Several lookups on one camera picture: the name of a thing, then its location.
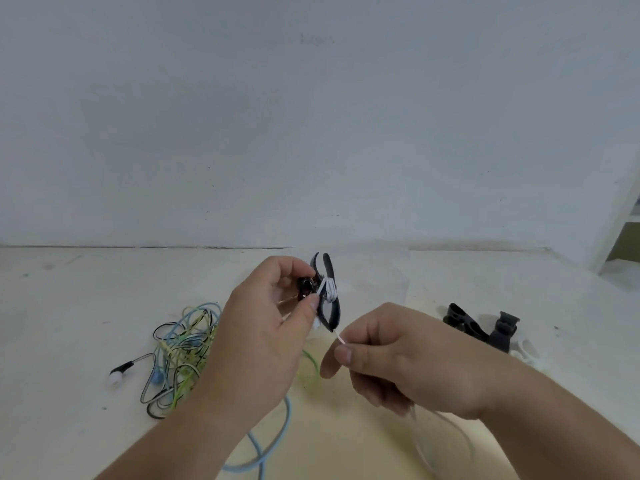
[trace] white wall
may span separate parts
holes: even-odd
[[[639,7],[0,0],[0,241],[528,242],[586,266],[640,171]]]

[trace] person's left hand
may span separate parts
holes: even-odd
[[[205,409],[230,417],[242,434],[291,387],[319,302],[313,294],[297,303],[296,281],[313,275],[300,259],[269,257],[233,290],[222,311],[193,395]]]

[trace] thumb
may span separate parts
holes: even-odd
[[[394,353],[391,346],[347,344],[336,347],[333,355],[350,371],[378,377],[393,382],[397,372],[394,369]]]
[[[287,343],[299,344],[300,348],[302,348],[302,344],[307,339],[316,319],[319,303],[320,297],[316,294],[310,294],[300,300],[291,315],[280,326],[280,333],[284,335],[284,340]]]

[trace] hand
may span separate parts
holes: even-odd
[[[193,395],[205,409],[215,407],[218,416],[231,418],[239,434],[249,432],[291,387],[319,300],[313,294],[297,302],[296,280],[313,275],[300,259],[269,257],[233,290],[220,316]]]
[[[413,403],[478,419],[497,403],[519,361],[404,306],[386,303],[349,325],[329,348],[320,375],[343,365],[374,406],[405,415]]]

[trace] pile of cables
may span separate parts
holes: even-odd
[[[154,330],[153,338],[157,345],[153,352],[127,363],[130,367],[146,358],[153,358],[153,369],[140,395],[140,402],[146,405],[147,414],[151,418],[164,419],[195,386],[207,362],[221,313],[219,304],[213,302],[196,307],[188,306],[183,309],[180,320],[164,323]],[[314,364],[317,373],[318,365],[315,359],[306,351],[303,351],[303,354]],[[123,366],[114,370],[124,371]],[[149,398],[148,390],[151,385],[159,387],[160,390]],[[264,480],[264,464],[289,427],[291,401],[285,396],[284,403],[287,416],[271,444],[263,450],[253,433],[249,432],[248,437],[255,448],[256,457],[242,465],[225,465],[224,471],[244,473],[257,467],[258,479]]]

